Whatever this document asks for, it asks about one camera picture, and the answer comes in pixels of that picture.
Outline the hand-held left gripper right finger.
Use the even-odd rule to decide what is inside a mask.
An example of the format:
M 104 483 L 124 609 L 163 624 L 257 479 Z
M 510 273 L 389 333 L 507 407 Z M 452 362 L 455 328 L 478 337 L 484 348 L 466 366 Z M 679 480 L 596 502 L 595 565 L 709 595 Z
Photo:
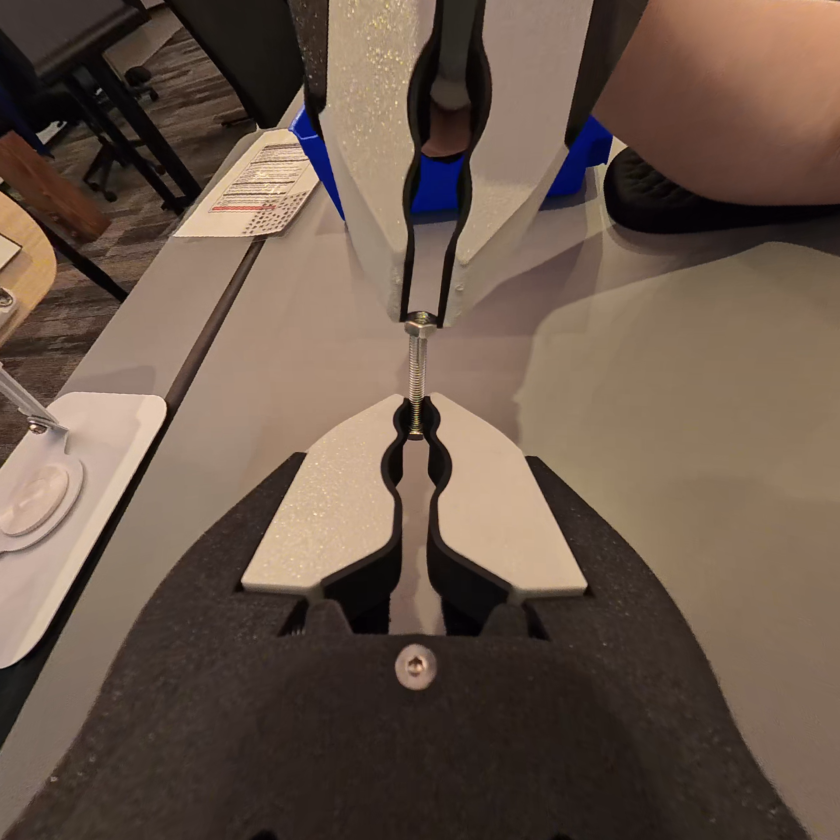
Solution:
M 519 446 L 443 394 L 425 408 L 429 579 L 450 603 L 521 603 L 587 587 Z

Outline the long thin silver bolt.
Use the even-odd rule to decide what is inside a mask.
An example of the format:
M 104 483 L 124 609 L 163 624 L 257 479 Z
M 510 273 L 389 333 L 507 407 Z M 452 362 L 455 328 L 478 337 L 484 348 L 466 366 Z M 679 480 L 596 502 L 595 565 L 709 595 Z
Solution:
M 437 330 L 437 318 L 428 311 L 410 312 L 404 322 L 408 337 L 408 400 L 411 404 L 410 424 L 423 424 L 427 342 Z

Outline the black swivel chair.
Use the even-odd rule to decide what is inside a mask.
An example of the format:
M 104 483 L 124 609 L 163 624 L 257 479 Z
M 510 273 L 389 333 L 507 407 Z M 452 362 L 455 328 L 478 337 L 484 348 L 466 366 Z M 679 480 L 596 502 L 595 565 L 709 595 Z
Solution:
M 77 73 L 77 79 L 91 98 L 90 117 L 87 120 L 89 128 L 100 144 L 100 149 L 82 176 L 82 181 L 92 192 L 101 194 L 108 203 L 115 203 L 118 196 L 109 185 L 112 168 L 118 164 L 126 169 L 130 162 L 111 142 L 102 125 L 102 116 L 108 116 L 114 106 L 89 72 L 80 70 Z M 158 92 L 151 86 L 152 75 L 145 66 L 130 67 L 124 71 L 123 79 L 135 101 L 140 102 L 143 96 L 147 96 L 152 102 L 159 100 Z

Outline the wooden document board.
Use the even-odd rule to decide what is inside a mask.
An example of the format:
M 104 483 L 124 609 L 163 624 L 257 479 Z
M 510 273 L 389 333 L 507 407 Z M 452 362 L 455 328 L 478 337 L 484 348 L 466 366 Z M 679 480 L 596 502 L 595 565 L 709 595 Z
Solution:
M 56 281 L 56 255 L 37 221 L 1 194 L 1 286 L 14 300 L 2 306 L 1 344 L 9 341 Z

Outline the dark framed board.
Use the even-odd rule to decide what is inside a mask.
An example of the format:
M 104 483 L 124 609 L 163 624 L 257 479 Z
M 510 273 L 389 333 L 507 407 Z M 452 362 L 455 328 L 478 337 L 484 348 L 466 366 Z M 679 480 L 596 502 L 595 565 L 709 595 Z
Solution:
M 124 1 L 2 1 L 2 54 L 38 77 L 98 56 L 150 21 Z

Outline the laminated instruction sheet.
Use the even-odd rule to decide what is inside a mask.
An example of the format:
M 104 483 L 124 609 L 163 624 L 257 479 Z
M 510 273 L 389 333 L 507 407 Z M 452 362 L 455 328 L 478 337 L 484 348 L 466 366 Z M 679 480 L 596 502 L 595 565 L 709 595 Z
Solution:
M 174 231 L 176 238 L 282 235 L 320 180 L 298 137 L 262 133 Z

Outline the blue plastic bin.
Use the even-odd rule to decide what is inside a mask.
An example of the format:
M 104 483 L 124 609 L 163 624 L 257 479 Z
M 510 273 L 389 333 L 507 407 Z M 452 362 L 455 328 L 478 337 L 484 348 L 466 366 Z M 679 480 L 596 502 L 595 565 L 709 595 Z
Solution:
M 327 147 L 312 127 L 304 108 L 298 111 L 288 129 L 297 137 L 339 216 L 344 218 Z M 572 196 L 578 193 L 583 186 L 586 172 L 609 161 L 612 145 L 613 136 L 594 117 L 588 118 L 548 190 L 547 197 Z M 421 181 L 413 200 L 413 214 L 436 214 L 456 210 L 457 183 L 462 164 L 461 158 L 445 163 L 422 157 Z

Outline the white stand base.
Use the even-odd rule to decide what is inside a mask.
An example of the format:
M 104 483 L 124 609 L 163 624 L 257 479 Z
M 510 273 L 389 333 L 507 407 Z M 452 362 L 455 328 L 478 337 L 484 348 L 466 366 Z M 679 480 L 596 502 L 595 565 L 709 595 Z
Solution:
M 45 635 L 166 418 L 157 395 L 73 392 L 2 466 L 1 667 Z

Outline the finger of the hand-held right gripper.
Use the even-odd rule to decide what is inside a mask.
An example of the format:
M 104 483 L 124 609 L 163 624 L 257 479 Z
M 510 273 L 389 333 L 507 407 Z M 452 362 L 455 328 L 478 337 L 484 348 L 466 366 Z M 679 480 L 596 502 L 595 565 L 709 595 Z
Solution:
M 468 209 L 447 251 L 438 307 L 450 328 L 488 292 L 516 250 L 568 155 L 570 117 L 588 1 L 485 2 L 479 57 L 489 103 L 463 174 Z
M 435 6 L 329 2 L 320 124 L 353 249 L 394 322 L 404 319 L 413 269 L 406 188 L 418 146 L 409 93 Z

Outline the brown wooden tabletop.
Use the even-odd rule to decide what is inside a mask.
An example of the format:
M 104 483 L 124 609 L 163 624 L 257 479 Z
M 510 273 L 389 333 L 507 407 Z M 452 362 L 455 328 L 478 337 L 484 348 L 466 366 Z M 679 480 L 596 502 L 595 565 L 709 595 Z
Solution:
M 2 135 L 1 176 L 26 204 L 82 243 L 95 242 L 111 225 L 91 197 L 14 131 Z

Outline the person's right forearm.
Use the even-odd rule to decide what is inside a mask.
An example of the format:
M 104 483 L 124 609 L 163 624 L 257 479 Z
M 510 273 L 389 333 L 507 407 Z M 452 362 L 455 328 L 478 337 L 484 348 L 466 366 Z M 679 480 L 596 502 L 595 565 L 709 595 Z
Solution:
M 839 4 L 648 2 L 593 113 L 700 196 L 837 204 Z

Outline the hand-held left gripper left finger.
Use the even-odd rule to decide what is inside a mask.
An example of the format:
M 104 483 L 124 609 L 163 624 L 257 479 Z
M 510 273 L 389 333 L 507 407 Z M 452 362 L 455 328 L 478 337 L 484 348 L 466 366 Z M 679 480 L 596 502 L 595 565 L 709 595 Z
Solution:
M 401 478 L 390 472 L 402 454 L 402 409 L 390 395 L 309 448 L 241 578 L 245 591 L 339 599 L 341 585 L 384 560 L 395 573 L 360 596 L 390 594 L 402 566 Z

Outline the person's right hand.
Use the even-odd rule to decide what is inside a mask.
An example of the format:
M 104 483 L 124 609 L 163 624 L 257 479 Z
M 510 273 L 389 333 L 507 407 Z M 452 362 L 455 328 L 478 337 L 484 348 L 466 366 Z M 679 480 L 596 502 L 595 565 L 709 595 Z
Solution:
M 435 100 L 429 106 L 429 133 L 422 153 L 430 159 L 457 157 L 469 147 L 471 108 L 457 110 L 440 107 Z

